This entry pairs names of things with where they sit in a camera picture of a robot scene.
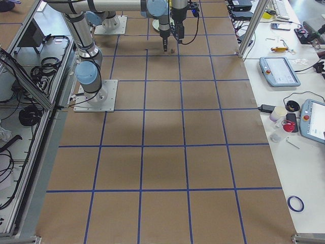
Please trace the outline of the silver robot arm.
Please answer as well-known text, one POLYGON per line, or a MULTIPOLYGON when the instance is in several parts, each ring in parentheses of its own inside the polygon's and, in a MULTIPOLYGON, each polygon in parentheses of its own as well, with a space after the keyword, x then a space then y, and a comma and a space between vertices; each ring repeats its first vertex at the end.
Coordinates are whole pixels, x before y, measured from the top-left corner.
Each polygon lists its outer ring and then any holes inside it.
POLYGON ((184 38, 183 21, 186 19, 187 6, 187 0, 172 0, 171 14, 175 24, 175 34, 179 42, 184 38))
POLYGON ((159 34, 164 51, 168 49, 170 22, 168 1, 48 1, 51 8, 60 12, 73 36, 81 58, 75 74, 87 101, 105 100, 101 78, 102 52, 91 34, 92 25, 101 25, 105 20, 115 18, 117 11, 139 11, 145 17, 159 22, 159 34))

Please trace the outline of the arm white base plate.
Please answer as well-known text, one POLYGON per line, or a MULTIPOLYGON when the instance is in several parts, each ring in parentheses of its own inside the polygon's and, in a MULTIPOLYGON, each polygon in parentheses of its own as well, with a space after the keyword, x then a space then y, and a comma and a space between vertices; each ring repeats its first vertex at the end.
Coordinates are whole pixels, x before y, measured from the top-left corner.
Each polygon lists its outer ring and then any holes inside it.
POLYGON ((124 35, 126 32, 127 16, 116 15, 105 19, 102 25, 95 28, 94 34, 97 36, 115 36, 124 35))
POLYGON ((114 112, 118 80, 102 80, 102 88, 94 96, 88 94, 76 98, 75 112, 114 112))

